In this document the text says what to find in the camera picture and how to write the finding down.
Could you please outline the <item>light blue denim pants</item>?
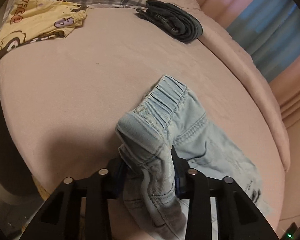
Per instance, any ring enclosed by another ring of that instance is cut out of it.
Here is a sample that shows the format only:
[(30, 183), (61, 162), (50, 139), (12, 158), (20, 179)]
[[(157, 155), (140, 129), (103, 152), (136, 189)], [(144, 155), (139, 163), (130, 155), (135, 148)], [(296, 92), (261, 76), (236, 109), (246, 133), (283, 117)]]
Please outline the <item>light blue denim pants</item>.
[(123, 201), (138, 226), (154, 239), (184, 239), (189, 202), (175, 194), (171, 151), (207, 177), (233, 178), (263, 215), (257, 167), (211, 122), (195, 93), (164, 75), (116, 125), (119, 153), (129, 166)]

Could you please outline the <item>pink and blue curtain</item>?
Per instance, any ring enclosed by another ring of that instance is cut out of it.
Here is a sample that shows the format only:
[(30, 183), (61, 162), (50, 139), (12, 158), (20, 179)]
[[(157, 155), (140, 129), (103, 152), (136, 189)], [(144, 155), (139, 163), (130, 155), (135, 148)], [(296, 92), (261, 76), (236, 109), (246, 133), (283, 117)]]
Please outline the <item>pink and blue curtain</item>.
[(251, 56), (283, 122), (300, 121), (300, 9), (293, 0), (196, 0)]

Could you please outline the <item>pink folded duvet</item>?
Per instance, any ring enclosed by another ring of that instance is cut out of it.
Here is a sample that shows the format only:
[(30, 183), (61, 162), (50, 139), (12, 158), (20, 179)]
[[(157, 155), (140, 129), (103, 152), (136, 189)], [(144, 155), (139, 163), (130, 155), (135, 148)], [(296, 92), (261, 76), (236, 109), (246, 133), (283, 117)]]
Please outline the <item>pink folded duvet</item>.
[(279, 151), (285, 172), (290, 168), (290, 145), (279, 104), (250, 55), (215, 20), (207, 16), (196, 0), (159, 0), (172, 3), (194, 16), (203, 27), (199, 40), (239, 79), (262, 113)]

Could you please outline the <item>folded dark grey pants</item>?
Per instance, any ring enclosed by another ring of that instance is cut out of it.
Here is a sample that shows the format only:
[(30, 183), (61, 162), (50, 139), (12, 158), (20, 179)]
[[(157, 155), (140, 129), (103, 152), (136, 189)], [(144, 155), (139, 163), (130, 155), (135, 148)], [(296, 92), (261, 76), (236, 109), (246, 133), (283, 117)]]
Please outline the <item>folded dark grey pants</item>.
[(171, 3), (148, 0), (146, 10), (137, 8), (136, 12), (139, 18), (151, 22), (172, 38), (185, 44), (203, 34), (203, 27), (194, 16)]

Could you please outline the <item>yellow cartoon print garment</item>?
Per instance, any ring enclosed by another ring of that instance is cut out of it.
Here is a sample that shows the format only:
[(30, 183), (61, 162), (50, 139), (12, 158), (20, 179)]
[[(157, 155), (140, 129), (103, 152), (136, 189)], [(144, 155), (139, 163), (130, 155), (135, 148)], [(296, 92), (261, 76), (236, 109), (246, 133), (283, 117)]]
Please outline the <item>yellow cartoon print garment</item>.
[(67, 37), (83, 25), (87, 10), (64, 0), (14, 0), (0, 29), (0, 60), (20, 46)]

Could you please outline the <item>pink bed sheet mattress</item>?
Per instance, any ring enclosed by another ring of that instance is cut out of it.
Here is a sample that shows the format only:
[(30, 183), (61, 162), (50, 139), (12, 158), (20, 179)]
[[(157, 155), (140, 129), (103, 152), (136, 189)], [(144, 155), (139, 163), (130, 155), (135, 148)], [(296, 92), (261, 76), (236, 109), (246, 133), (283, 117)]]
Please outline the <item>pink bed sheet mattress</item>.
[(256, 103), (200, 40), (180, 43), (133, 9), (93, 9), (67, 38), (16, 48), (0, 61), (0, 100), (12, 139), (48, 191), (117, 156), (119, 119), (164, 76), (185, 84), (206, 116), (257, 167), (277, 228), (285, 171)]

